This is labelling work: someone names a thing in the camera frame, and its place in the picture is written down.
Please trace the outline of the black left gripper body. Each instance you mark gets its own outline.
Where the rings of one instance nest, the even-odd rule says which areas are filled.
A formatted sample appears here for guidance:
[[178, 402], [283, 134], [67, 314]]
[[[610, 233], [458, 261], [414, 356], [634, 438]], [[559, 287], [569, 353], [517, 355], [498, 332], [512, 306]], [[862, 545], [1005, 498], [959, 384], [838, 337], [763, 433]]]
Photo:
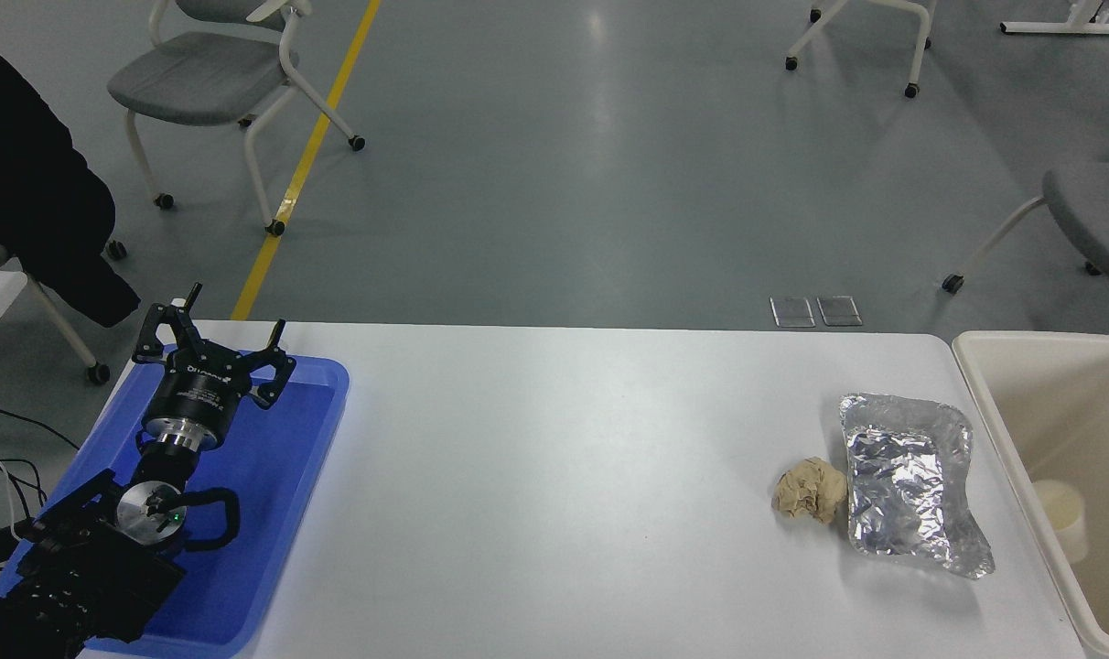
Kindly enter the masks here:
[[250, 393], [250, 376], [225, 371], [212, 359], [193, 362], [185, 351], [165, 359], [165, 376], [149, 402], [149, 433], [187, 422], [207, 434], [227, 434], [241, 401]]

